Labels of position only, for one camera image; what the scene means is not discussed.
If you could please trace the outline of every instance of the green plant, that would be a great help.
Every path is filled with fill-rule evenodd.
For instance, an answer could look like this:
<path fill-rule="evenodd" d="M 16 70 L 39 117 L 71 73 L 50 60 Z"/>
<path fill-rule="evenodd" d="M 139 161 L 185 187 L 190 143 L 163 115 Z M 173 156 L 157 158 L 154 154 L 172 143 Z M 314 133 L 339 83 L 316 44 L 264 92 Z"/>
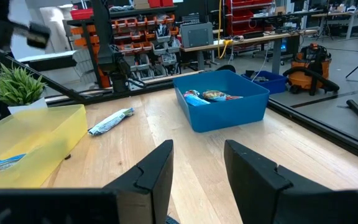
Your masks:
<path fill-rule="evenodd" d="M 7 68 L 1 63 L 0 100 L 9 106 L 29 105 L 40 99 L 45 84 L 31 77 L 24 68 L 12 65 Z"/>

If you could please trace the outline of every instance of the white wall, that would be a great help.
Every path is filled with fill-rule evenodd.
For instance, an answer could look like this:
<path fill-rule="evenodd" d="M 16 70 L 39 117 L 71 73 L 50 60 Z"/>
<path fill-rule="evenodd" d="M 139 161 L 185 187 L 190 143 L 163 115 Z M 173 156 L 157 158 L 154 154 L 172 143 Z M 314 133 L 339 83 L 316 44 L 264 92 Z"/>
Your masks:
<path fill-rule="evenodd" d="M 51 30 L 49 47 L 53 49 L 54 53 L 70 50 L 62 22 L 65 19 L 62 10 L 59 7 L 44 7 L 40 9 L 40 12 L 44 24 Z"/>
<path fill-rule="evenodd" d="M 25 0 L 11 0 L 8 18 L 14 22 L 29 25 L 32 20 Z M 45 54 L 44 50 L 27 45 L 27 39 L 18 35 L 12 36 L 11 50 L 16 59 Z"/>
<path fill-rule="evenodd" d="M 45 25 L 45 22 L 42 17 L 40 9 L 29 9 L 29 12 L 30 12 L 32 22 L 36 22 L 38 24 Z M 47 44 L 47 48 L 45 49 L 45 54 L 51 54 L 51 53 L 54 53 L 54 49 L 53 49 L 52 44 L 49 42 Z"/>
<path fill-rule="evenodd" d="M 38 9 L 41 7 L 62 6 L 71 4 L 70 0 L 26 0 L 29 8 Z"/>

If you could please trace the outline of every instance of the yellow cable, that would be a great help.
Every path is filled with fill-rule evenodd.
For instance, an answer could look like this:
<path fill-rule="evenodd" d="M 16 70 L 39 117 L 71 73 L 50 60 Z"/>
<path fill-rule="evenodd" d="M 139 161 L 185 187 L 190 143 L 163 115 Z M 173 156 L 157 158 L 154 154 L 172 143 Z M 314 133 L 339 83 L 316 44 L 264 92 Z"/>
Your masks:
<path fill-rule="evenodd" d="M 219 41 L 221 40 L 221 23 L 222 23 L 221 14 L 222 14 L 222 0 L 219 0 L 219 29 L 218 29 L 218 57 L 219 58 L 222 58 L 221 50 L 219 47 Z"/>
<path fill-rule="evenodd" d="M 223 58 L 224 53 L 226 52 L 226 47 L 227 47 L 227 44 L 224 45 L 222 55 L 219 57 L 219 59 L 222 59 L 222 58 Z"/>

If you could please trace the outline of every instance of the yellow plastic bin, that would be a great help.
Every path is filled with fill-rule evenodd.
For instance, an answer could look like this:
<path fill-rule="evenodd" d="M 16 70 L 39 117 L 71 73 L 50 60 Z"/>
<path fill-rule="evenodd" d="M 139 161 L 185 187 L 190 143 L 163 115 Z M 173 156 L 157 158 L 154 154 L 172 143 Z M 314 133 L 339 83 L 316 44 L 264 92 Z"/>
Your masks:
<path fill-rule="evenodd" d="M 40 187 L 86 133 L 83 105 L 22 111 L 0 121 L 0 159 L 26 153 L 0 171 L 0 188 Z"/>

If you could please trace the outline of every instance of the desk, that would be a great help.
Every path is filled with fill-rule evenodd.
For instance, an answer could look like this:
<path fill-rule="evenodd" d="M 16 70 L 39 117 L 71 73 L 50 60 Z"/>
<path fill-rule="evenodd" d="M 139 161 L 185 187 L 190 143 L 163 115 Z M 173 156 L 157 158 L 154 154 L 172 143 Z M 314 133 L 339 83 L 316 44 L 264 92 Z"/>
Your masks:
<path fill-rule="evenodd" d="M 308 34 L 315 34 L 317 33 L 317 30 L 301 30 L 301 34 L 308 35 Z M 280 57 L 281 57 L 281 44 L 282 39 L 286 37 L 291 36 L 297 36 L 299 34 L 265 34 L 264 37 L 256 37 L 251 39 L 244 39 L 244 41 L 234 41 L 232 45 L 239 45 L 239 44 L 256 44 L 259 42 L 267 42 L 267 41 L 274 41 L 274 47 L 273 47 L 273 61 L 272 61 L 272 72 L 273 73 L 280 73 Z M 197 51 L 197 61 L 198 61 L 198 70 L 204 70 L 204 55 L 203 51 L 207 50 L 216 50 L 218 47 L 223 48 L 224 43 L 223 40 L 218 41 L 215 40 L 214 44 L 201 46 L 201 47 L 191 47 L 191 48 L 183 48 L 181 47 L 180 50 L 183 52 L 193 52 Z"/>
<path fill-rule="evenodd" d="M 134 116 L 101 136 L 86 134 L 43 187 L 102 187 L 173 139 L 168 214 L 180 223 L 242 223 L 223 158 L 233 139 L 331 189 L 358 188 L 357 156 L 269 109 L 260 122 L 194 133 L 169 89 L 86 106 L 88 127 L 128 107 Z"/>
<path fill-rule="evenodd" d="M 328 16 L 350 16 L 351 17 L 351 19 L 349 21 L 349 25 L 347 27 L 346 40 L 349 40 L 351 38 L 354 18 L 357 15 L 358 15 L 358 10 L 354 11 L 354 12 L 332 12 L 332 13 L 328 14 Z M 325 23 L 327 14 L 326 13 L 315 14 L 315 15 L 312 15 L 312 17 L 321 18 L 320 28 L 318 31 L 318 35 L 321 35 L 321 33 L 323 32 L 323 29 L 324 29 L 324 23 Z"/>

